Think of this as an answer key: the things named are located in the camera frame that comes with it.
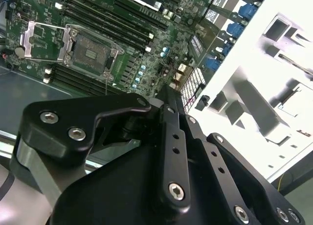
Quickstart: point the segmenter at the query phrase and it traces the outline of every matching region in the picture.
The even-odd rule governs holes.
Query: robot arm
[[[130,93],[31,104],[11,168],[27,168],[46,195],[51,225],[305,224],[223,136],[206,137],[180,107],[171,89],[149,102]],[[130,139],[140,146],[86,176],[90,152]]]

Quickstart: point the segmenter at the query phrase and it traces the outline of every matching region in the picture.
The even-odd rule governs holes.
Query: black ram slot
[[[141,52],[145,51],[145,48],[143,45],[138,45],[138,44],[132,42],[131,40],[127,39],[127,38],[123,38],[121,35],[118,35],[116,32],[110,31],[109,29],[105,29],[99,25],[95,25],[94,23],[90,23],[89,20],[84,20],[82,18],[82,16],[76,15],[75,13],[70,12],[69,10],[65,11],[65,15],[78,21],[78,22],[81,22],[82,24],[84,24],[90,28],[93,28],[94,30],[96,30],[100,33],[106,34],[109,37],[115,38],[116,40],[119,40],[119,41],[121,41],[127,45],[130,45],[133,48],[135,48]]]
[[[68,82],[71,81],[72,86],[76,86],[77,88],[82,88],[85,90],[92,89],[94,92],[100,92],[105,93],[106,88],[105,84],[102,82],[99,82],[95,79],[92,79],[84,74],[78,73],[74,70],[71,70],[69,68],[65,68],[61,65],[54,64],[53,65],[53,80],[56,78],[60,79],[67,79]],[[113,87],[108,86],[108,94],[121,94],[123,93],[120,90],[117,90]]]
[[[131,12],[132,14],[142,18],[143,20],[149,22],[150,24],[154,25],[155,27],[157,27],[157,28],[159,28],[159,29],[161,29],[163,31],[167,30],[167,25],[166,24],[164,24],[164,23],[162,23],[160,21],[157,21],[156,19],[154,19],[154,18],[152,18],[152,17],[150,17],[150,16],[148,16],[148,15],[146,15],[146,14],[140,12],[140,11],[137,11],[133,7],[126,5],[125,3],[123,3],[120,0],[114,0],[114,5],[119,6],[120,8],[122,8],[122,9],[124,9],[126,11]]]
[[[90,12],[88,14],[88,13],[85,13],[84,10],[81,10],[80,8],[78,8],[77,6],[74,6],[72,4],[68,4],[68,6],[69,6],[68,10],[72,11],[73,13],[76,13],[77,15],[84,16],[86,19],[89,19],[91,22],[95,22],[95,23],[99,24],[100,26],[104,26],[104,27],[116,32],[116,33],[119,33],[122,37],[123,36],[127,37],[130,40],[139,43],[140,45],[142,43],[144,43],[146,45],[149,43],[148,40],[132,34],[131,31],[125,32],[124,28],[117,26],[114,23],[110,23],[110,21],[103,20],[92,12]]]
[[[131,26],[127,26],[125,24],[122,24],[118,20],[113,19],[110,16],[104,15],[103,13],[94,10],[90,6],[85,6],[81,2],[70,0],[67,3],[66,8],[79,9],[79,11],[86,12],[86,14],[87,14],[87,12],[89,12],[89,14],[92,14],[95,18],[101,20],[102,23],[105,23],[105,24],[111,23],[112,25],[114,25],[114,27],[117,27],[120,30],[122,30],[122,33],[124,33],[124,34],[126,33],[128,35],[131,35],[132,38],[139,38],[140,40],[146,42],[147,44],[151,40],[149,38],[149,35],[142,34],[141,32],[135,30],[134,26],[131,27]]]
[[[106,8],[104,8],[103,6],[101,5],[98,5],[96,4],[95,2],[92,2],[90,0],[80,0],[81,3],[85,4],[85,5],[88,5],[89,7],[91,8],[97,8],[98,11],[100,12],[104,12],[104,13],[107,13],[108,15],[110,15],[110,17],[116,19],[117,21],[119,21],[120,23],[122,24],[125,24],[127,25],[128,27],[130,28],[133,28],[135,31],[138,31],[138,32],[141,32],[143,35],[145,35],[146,37],[149,37],[151,31],[140,26],[138,23],[136,22],[132,22],[130,21],[129,19],[123,17],[123,16],[120,16],[118,14],[116,14],[115,12],[111,11],[111,10],[108,10]]]
[[[92,95],[92,96],[101,96],[101,95],[105,95],[105,93],[100,93],[100,92],[96,92],[91,90],[88,87],[82,86],[76,82],[73,82],[67,78],[61,77],[61,76],[56,76],[53,79],[53,82],[58,83],[60,85],[64,85],[66,87],[72,88],[78,92],[84,93],[84,94],[88,94],[88,95]]]

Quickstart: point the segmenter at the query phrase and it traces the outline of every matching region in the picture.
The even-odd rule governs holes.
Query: yellow wire
[[[285,173],[283,173],[282,176],[280,177],[280,180],[279,180],[279,182],[278,182],[277,191],[280,190],[280,184],[282,183],[282,179],[283,179],[284,175],[285,175]]]

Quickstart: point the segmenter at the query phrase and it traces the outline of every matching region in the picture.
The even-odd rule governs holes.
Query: blue connector
[[[256,6],[251,5],[251,4],[246,4],[240,7],[238,15],[242,16],[243,18],[247,20],[251,20],[257,10],[258,8]]]
[[[206,67],[211,69],[214,72],[216,72],[220,66],[221,66],[221,61],[218,61],[216,59],[208,59],[206,61]]]
[[[227,56],[232,48],[233,48],[233,45],[232,45],[232,44],[230,44],[230,43],[224,44],[224,48],[223,48],[223,51],[222,51],[222,55],[223,55],[223,56]]]
[[[237,39],[243,33],[244,29],[245,28],[239,23],[231,23],[228,25],[226,31],[231,34],[234,39]]]

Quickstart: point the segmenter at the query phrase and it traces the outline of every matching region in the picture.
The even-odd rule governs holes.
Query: green circuit board
[[[6,47],[19,71],[69,93],[153,97],[179,86],[177,68],[210,1],[10,0]]]

